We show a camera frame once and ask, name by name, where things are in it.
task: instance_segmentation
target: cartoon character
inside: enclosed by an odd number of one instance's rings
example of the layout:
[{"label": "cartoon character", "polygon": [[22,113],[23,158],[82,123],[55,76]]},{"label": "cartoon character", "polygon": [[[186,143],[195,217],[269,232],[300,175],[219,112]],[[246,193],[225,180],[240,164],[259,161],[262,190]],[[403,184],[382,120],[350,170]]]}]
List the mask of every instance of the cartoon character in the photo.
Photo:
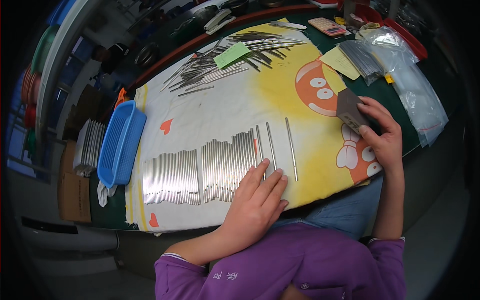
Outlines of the cartoon character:
[{"label": "cartoon character", "polygon": [[382,170],[375,152],[348,125],[342,124],[343,147],[336,155],[336,166],[347,167],[354,184]]},{"label": "cartoon character", "polygon": [[320,57],[300,68],[295,88],[302,102],[311,110],[335,117],[337,94],[345,89],[345,84],[337,72],[324,64]]}]

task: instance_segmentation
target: orange heart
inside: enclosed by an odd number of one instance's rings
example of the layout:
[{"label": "orange heart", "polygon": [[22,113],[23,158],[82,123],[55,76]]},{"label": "orange heart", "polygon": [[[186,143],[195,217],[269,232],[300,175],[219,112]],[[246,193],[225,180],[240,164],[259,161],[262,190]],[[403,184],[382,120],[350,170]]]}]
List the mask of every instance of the orange heart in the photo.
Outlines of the orange heart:
[{"label": "orange heart", "polygon": [[158,222],[156,221],[156,215],[154,213],[150,214],[151,220],[149,221],[149,224],[151,227],[158,227]]},{"label": "orange heart", "polygon": [[172,120],[173,119],[165,121],[160,126],[160,130],[164,130],[164,132],[163,132],[164,135],[167,135],[170,132],[170,125],[172,124]]}]

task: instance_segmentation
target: calculator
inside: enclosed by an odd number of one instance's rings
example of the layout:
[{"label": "calculator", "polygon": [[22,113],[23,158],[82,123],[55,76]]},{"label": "calculator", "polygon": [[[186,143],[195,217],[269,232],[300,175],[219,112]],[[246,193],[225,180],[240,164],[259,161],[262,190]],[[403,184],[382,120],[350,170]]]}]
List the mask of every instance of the calculator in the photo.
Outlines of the calculator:
[{"label": "calculator", "polygon": [[333,21],[325,18],[315,18],[308,20],[308,24],[312,25],[313,27],[317,28],[328,36],[339,36],[347,32],[345,29],[338,26]]}]

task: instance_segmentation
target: sanding sponge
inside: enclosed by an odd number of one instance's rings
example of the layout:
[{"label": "sanding sponge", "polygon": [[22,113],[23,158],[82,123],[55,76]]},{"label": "sanding sponge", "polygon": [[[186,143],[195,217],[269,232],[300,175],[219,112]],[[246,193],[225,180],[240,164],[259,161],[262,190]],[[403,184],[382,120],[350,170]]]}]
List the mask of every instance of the sanding sponge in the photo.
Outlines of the sanding sponge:
[{"label": "sanding sponge", "polygon": [[369,125],[367,118],[360,113],[357,103],[363,103],[349,88],[338,93],[336,116],[357,134],[361,125]]}]

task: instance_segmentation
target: calculator display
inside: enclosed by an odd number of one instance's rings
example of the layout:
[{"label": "calculator display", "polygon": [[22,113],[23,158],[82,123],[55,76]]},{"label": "calculator display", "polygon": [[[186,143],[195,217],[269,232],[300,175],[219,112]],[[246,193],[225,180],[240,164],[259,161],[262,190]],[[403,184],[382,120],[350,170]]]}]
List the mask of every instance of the calculator display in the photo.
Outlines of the calculator display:
[{"label": "calculator display", "polygon": [[338,31],[338,30],[341,30],[340,28],[330,28],[330,29],[327,29],[325,31],[328,31],[328,32],[335,32],[335,31]]}]

